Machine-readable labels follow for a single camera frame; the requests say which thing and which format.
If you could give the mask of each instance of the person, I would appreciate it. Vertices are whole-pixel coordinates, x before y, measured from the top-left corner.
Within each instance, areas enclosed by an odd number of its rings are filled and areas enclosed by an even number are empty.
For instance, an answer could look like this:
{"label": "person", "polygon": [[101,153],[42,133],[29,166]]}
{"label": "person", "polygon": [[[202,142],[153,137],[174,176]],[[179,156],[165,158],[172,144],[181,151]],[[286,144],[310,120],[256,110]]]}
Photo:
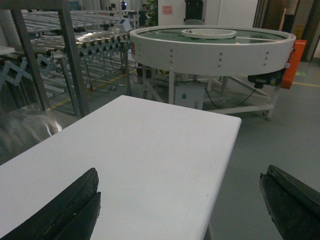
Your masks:
{"label": "person", "polygon": [[148,6],[147,4],[142,5],[142,11],[148,12]]}
{"label": "person", "polygon": [[148,6],[147,4],[142,5],[142,11],[139,11],[139,27],[144,27],[147,21],[147,12]]}
{"label": "person", "polygon": [[124,2],[124,1],[122,1],[121,2],[121,10],[126,10],[127,9],[127,4]]}

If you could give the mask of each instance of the white wall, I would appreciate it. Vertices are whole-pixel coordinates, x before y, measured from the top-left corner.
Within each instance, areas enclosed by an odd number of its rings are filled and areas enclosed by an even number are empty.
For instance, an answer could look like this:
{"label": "white wall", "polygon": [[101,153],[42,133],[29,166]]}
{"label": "white wall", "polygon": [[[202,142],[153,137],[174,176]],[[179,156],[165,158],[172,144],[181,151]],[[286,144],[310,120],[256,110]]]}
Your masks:
{"label": "white wall", "polygon": [[[258,0],[206,0],[205,24],[252,28],[257,3]],[[159,26],[183,24],[184,0],[158,0],[158,4]],[[163,5],[172,5],[173,15],[163,15]]]}
{"label": "white wall", "polygon": [[221,0],[218,25],[252,28],[258,0]]}
{"label": "white wall", "polygon": [[207,0],[205,8],[205,25],[218,25],[220,0]]}
{"label": "white wall", "polygon": [[[163,15],[163,6],[172,6],[172,15]],[[159,26],[184,24],[184,19],[186,17],[185,0],[158,0],[158,7]]]}

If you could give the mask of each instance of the plastic sheet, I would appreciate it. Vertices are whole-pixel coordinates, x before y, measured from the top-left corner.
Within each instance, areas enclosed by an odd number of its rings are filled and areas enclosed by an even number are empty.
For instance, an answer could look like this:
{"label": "plastic sheet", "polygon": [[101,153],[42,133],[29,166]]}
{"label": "plastic sheet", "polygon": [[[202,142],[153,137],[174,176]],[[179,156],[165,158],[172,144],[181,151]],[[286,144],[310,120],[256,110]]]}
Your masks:
{"label": "plastic sheet", "polygon": [[0,165],[60,132],[78,119],[28,105],[0,117]]}

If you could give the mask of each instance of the black cable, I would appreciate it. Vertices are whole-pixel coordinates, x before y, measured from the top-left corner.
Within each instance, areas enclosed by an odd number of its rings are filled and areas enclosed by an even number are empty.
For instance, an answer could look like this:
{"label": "black cable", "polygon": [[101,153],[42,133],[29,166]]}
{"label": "black cable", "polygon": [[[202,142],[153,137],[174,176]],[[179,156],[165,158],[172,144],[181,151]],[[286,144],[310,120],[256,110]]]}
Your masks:
{"label": "black cable", "polygon": [[243,100],[243,101],[240,102],[239,104],[233,106],[232,109],[235,108],[235,107],[238,107],[238,106],[241,105],[241,104],[243,104],[248,98],[250,98],[250,96],[251,96],[252,94],[254,94],[254,92],[255,92],[256,90],[257,90],[257,88],[255,88],[255,89],[252,91],[252,93],[250,93],[250,95],[247,96],[247,98],[246,98],[245,100]]}
{"label": "black cable", "polygon": [[210,102],[212,103],[212,105],[215,106],[217,109],[221,109],[221,107],[218,107],[217,105],[215,105],[214,102],[211,100],[211,97],[210,97],[210,95],[209,95],[209,93],[208,93],[208,91],[207,91],[207,88],[204,88],[204,90],[205,90],[206,94],[208,95],[208,97],[209,97]]}

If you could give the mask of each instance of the orange panel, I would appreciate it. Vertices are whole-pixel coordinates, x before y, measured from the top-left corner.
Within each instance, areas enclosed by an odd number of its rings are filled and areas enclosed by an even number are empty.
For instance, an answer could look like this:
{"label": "orange panel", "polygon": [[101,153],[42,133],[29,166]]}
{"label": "orange panel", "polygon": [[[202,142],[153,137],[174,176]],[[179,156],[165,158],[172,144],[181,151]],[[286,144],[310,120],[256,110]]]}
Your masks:
{"label": "orange panel", "polygon": [[281,88],[290,89],[292,82],[294,81],[299,63],[304,53],[307,41],[306,40],[296,40],[293,46],[293,51],[289,58],[290,67],[285,70],[282,78]]}

